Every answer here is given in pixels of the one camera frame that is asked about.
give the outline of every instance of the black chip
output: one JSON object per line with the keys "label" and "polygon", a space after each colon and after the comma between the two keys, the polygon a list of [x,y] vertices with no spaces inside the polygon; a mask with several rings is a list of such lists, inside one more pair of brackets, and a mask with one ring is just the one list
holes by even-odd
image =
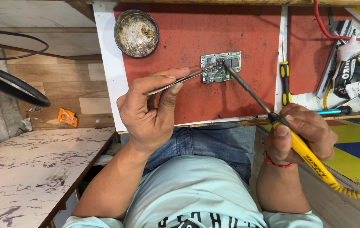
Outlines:
{"label": "black chip", "polygon": [[231,63],[231,60],[230,60],[230,59],[225,60],[225,63],[226,63],[228,66],[232,65],[232,63]]}
{"label": "black chip", "polygon": [[238,67],[239,66],[239,60],[238,58],[233,58],[231,67]]}

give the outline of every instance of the hand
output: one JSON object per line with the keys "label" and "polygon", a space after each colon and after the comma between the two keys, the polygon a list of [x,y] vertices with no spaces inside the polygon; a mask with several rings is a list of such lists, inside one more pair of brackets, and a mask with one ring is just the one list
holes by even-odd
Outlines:
{"label": "hand", "polygon": [[156,94],[148,96],[176,79],[190,74],[188,68],[169,68],[147,77],[135,79],[128,92],[117,99],[122,123],[129,132],[128,146],[132,149],[152,154],[172,136],[174,127],[174,106],[181,84],[162,91],[157,106]]}
{"label": "hand", "polygon": [[290,129],[308,141],[309,148],[322,162],[333,157],[333,145],[338,141],[338,136],[317,112],[290,103],[280,111],[280,115],[286,118],[289,127],[277,125],[264,141],[267,154],[274,163],[287,165],[304,162],[301,156],[291,149]]}

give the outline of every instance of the electronic component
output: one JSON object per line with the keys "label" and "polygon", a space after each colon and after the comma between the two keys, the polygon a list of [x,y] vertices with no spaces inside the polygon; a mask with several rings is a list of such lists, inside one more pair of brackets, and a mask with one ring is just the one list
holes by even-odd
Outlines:
{"label": "electronic component", "polygon": [[239,66],[239,60],[237,58],[231,59],[231,67],[238,67]]}
{"label": "electronic component", "polygon": [[[203,68],[214,62],[218,62],[218,64],[221,64],[222,61],[225,61],[225,63],[231,66],[236,72],[240,72],[240,57],[241,57],[240,52],[227,52],[220,54],[205,55],[205,56],[201,56],[200,65],[201,68]],[[233,80],[233,76],[225,69],[224,66],[218,67],[212,71],[207,71],[206,73],[203,73],[202,77],[204,84],[208,84],[211,82]]]}

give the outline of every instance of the blue jeans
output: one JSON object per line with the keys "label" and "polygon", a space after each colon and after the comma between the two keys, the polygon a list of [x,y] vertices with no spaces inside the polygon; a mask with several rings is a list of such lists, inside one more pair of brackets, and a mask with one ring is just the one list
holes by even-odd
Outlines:
{"label": "blue jeans", "polygon": [[[237,123],[174,128],[172,137],[149,157],[143,175],[176,156],[202,155],[227,162],[249,184],[255,131],[255,126]],[[122,146],[128,140],[129,134],[121,135]]]}

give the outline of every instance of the light blue t-shirt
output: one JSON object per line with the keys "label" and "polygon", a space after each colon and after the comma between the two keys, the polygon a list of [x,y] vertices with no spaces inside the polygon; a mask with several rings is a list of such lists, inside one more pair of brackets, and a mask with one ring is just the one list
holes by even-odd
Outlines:
{"label": "light blue t-shirt", "polygon": [[145,175],[124,224],[71,216],[64,228],[321,228],[311,211],[260,213],[238,173],[223,160],[198,155],[170,159]]}

